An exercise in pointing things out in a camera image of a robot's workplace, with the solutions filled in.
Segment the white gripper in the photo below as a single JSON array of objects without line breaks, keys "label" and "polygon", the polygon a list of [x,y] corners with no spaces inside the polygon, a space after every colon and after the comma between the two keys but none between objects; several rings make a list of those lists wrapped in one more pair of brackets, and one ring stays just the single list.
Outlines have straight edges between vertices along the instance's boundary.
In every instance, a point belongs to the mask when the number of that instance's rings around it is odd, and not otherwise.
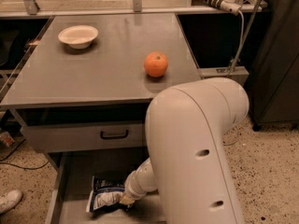
[{"label": "white gripper", "polygon": [[125,191],[121,196],[120,204],[130,206],[149,192],[157,190],[155,176],[150,159],[146,159],[135,171],[126,178]]}]

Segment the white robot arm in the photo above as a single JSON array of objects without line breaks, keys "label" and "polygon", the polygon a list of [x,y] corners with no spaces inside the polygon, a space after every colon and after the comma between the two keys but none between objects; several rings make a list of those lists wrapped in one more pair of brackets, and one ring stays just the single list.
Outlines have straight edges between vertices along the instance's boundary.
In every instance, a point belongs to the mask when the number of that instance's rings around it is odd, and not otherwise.
[{"label": "white robot arm", "polygon": [[121,203],[156,190],[167,224],[245,224],[222,138],[248,112],[245,90],[230,78],[161,91],[145,119],[149,158],[127,177]]}]

